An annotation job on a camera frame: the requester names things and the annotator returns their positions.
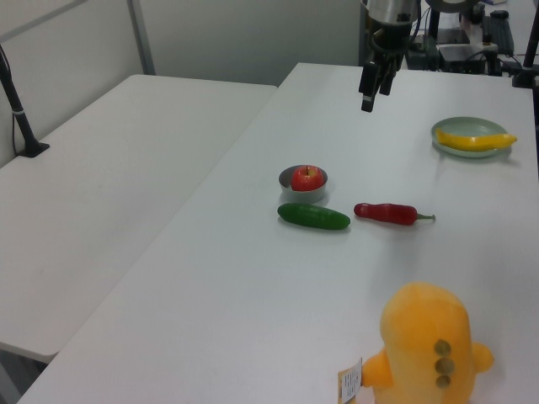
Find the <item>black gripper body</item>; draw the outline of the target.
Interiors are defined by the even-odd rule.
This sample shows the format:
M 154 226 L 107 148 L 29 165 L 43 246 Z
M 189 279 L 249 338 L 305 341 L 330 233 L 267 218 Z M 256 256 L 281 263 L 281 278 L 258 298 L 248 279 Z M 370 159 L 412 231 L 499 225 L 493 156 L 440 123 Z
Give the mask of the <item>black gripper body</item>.
M 390 82 L 400 70 L 408 49 L 411 24 L 372 24 L 369 45 L 373 57 L 368 64 L 373 82 Z

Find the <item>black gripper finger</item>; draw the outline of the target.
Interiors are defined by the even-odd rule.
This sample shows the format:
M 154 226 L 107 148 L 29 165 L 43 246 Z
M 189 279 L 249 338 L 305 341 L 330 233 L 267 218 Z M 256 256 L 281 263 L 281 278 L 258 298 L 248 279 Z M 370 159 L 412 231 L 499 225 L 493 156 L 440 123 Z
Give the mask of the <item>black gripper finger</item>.
M 393 82 L 393 79 L 395 78 L 395 75 L 396 73 L 393 71 L 387 71 L 384 73 L 380 81 L 380 86 L 378 89 L 379 94 L 388 96 L 391 93 L 392 82 Z
M 374 99 L 376 96 L 376 85 L 378 77 L 378 65 L 370 62 L 363 67 L 359 92 L 362 94 L 361 109 L 367 113 L 373 110 Z

